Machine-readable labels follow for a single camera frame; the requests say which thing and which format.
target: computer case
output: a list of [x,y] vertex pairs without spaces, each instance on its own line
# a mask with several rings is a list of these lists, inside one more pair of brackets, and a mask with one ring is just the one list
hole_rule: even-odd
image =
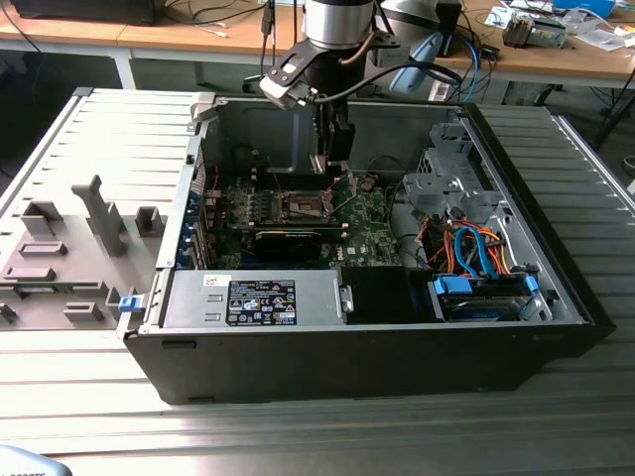
[[96,20],[153,25],[166,0],[11,0],[22,18]]

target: blue clip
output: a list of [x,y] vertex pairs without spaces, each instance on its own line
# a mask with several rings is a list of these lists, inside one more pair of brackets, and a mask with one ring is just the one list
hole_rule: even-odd
[[525,285],[532,295],[538,292],[538,282],[533,276],[528,276],[525,278]]
[[194,190],[190,190],[190,194],[188,196],[188,198],[190,199],[190,204],[193,206],[198,206],[200,205],[200,195],[195,192]]
[[194,227],[190,224],[184,223],[183,228],[181,229],[182,236],[186,238],[190,238],[194,234]]
[[471,295],[472,285],[469,279],[462,276],[439,276],[435,279],[435,291],[438,296]]
[[124,296],[119,300],[120,312],[142,312],[143,300],[140,296]]

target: blue latch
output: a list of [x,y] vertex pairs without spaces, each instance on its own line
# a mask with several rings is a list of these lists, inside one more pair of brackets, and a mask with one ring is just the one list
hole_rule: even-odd
[[142,296],[124,296],[119,300],[120,312],[143,312],[144,310]]
[[527,289],[531,294],[538,292],[538,282],[533,276],[528,276],[525,278],[525,286],[527,286]]
[[435,279],[435,291],[438,296],[471,295],[472,285],[469,279],[462,276],[439,276]]

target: table leg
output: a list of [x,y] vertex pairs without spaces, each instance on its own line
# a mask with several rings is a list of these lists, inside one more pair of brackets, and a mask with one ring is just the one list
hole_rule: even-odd
[[117,72],[121,80],[121,87],[124,89],[136,89],[135,76],[132,73],[132,55],[126,48],[110,50],[110,57],[115,60]]

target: side panel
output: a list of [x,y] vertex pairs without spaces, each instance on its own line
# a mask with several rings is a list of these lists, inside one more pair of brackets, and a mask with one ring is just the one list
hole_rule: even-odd
[[582,326],[242,335],[128,335],[170,404],[513,390],[603,335]]

